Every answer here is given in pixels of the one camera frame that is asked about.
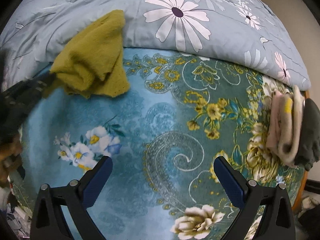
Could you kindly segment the person's left hand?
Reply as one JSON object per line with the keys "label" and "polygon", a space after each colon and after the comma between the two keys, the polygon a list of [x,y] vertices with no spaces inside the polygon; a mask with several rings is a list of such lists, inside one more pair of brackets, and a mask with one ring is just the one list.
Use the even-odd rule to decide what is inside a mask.
{"label": "person's left hand", "polygon": [[12,142],[1,145],[1,188],[9,186],[8,176],[10,172],[17,170],[22,165],[22,144],[20,135],[16,134]]}

